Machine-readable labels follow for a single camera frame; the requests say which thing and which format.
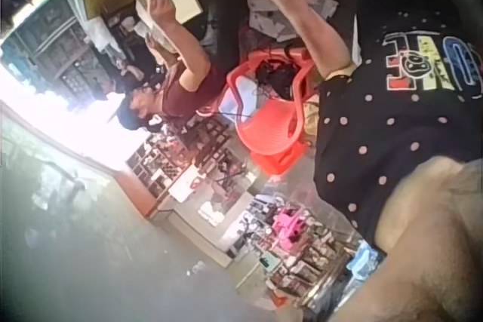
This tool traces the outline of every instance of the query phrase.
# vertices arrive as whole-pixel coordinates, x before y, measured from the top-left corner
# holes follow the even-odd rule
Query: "merchandise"
[[[311,267],[303,260],[300,260],[294,267],[292,267],[290,272],[311,284],[315,284],[321,277],[321,274],[317,269]]]
[[[329,265],[329,259],[321,256],[313,247],[306,248],[302,260],[319,271],[325,271]]]

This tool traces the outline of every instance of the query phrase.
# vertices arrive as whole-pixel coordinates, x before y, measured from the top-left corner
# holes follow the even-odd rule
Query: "clothing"
[[[170,117],[187,117],[215,100],[225,87],[225,75],[220,74],[214,65],[196,92],[189,92],[180,83],[180,76],[186,66],[182,61],[168,71],[163,90],[163,113]]]
[[[240,60],[238,29],[248,13],[247,0],[199,0],[205,12],[201,28],[200,17],[186,28],[200,39],[200,45],[211,61],[211,69],[196,92],[185,90],[179,78],[186,69],[183,62],[171,67],[166,75],[163,113],[171,117],[189,117],[197,109],[214,101],[226,84],[226,75]]]
[[[362,65],[320,87],[315,184],[370,244],[386,200],[419,164],[481,157],[483,63],[446,6],[391,3],[364,19]]]

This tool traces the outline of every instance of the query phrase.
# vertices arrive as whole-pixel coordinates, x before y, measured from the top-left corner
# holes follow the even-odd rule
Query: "red plastic chair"
[[[262,170],[272,175],[284,173],[303,155],[307,147],[300,141],[300,135],[304,125],[303,102],[315,93],[310,82],[306,81],[314,62],[305,48],[292,50],[291,56],[301,67],[292,84],[294,101],[278,98],[267,100],[251,118],[243,122],[243,102],[236,87],[236,79],[254,72],[264,60],[290,60],[283,50],[255,51],[250,54],[248,61],[232,70],[226,77],[238,105],[238,136],[250,149],[253,160]]]

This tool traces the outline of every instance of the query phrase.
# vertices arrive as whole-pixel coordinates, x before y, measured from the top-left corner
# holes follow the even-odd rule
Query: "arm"
[[[287,5],[283,13],[307,46],[322,78],[354,72],[355,64],[343,39],[305,0]]]
[[[131,72],[138,81],[142,81],[144,78],[144,72],[135,66],[127,66],[126,70]]]
[[[208,55],[198,40],[176,21],[176,9],[171,0],[148,0],[148,12],[183,59],[186,70],[180,76],[181,86],[196,92],[210,72]]]
[[[164,48],[152,35],[146,36],[146,45],[156,59],[157,64],[165,64],[168,68],[171,68],[177,63],[176,56]]]
[[[272,0],[290,20],[306,44],[321,76],[335,72],[349,74],[355,69],[349,49],[325,20],[314,12],[306,0]]]

